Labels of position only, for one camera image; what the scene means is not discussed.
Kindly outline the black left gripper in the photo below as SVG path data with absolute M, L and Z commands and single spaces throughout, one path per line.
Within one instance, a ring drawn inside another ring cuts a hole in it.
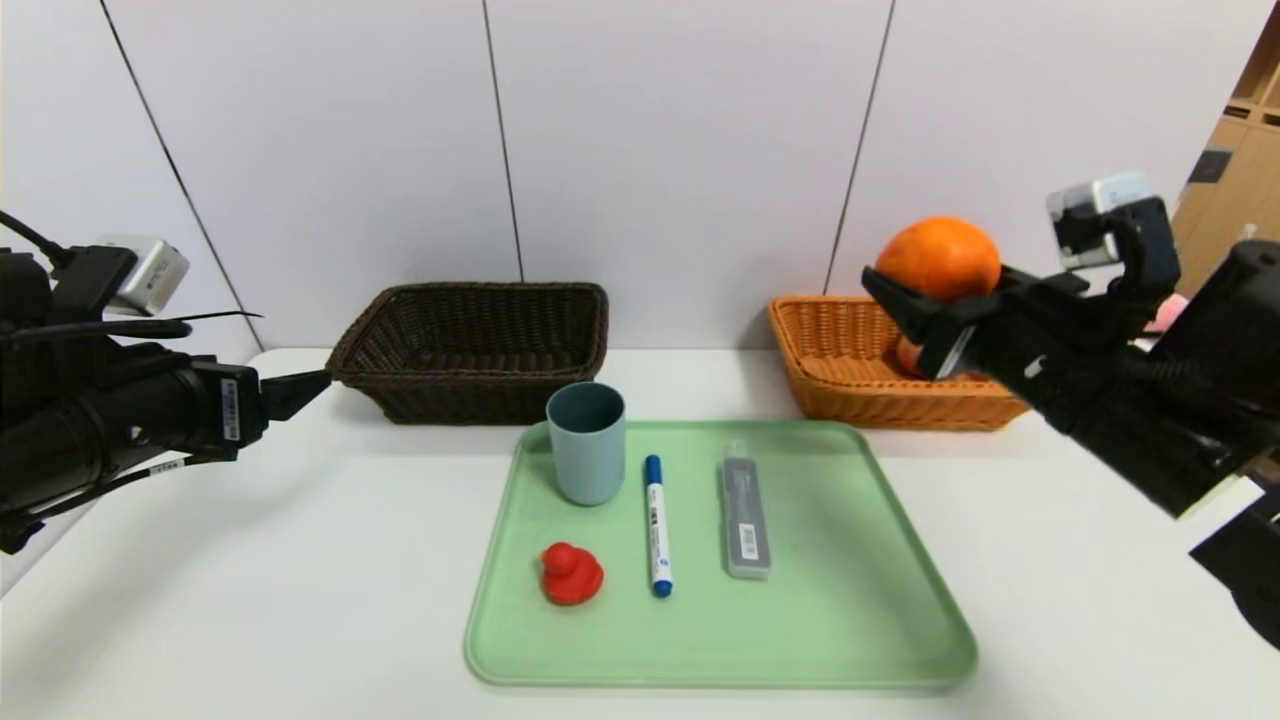
M 269 421 L 288 421 L 332 383 L 326 370 L 260 380 L 248 366 L 187 357 L 90 396 L 101 445 L 99 480 L 165 452 L 234 460 Z

